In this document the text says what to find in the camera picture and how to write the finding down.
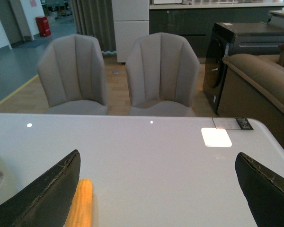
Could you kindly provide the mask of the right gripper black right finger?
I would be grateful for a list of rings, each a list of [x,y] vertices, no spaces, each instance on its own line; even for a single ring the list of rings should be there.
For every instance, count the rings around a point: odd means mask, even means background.
[[[284,227],[284,178],[243,152],[235,171],[257,226]]]

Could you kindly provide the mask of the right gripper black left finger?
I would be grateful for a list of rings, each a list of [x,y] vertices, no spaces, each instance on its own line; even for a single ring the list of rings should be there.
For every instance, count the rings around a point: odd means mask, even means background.
[[[77,150],[0,205],[0,227],[62,227],[80,175]]]

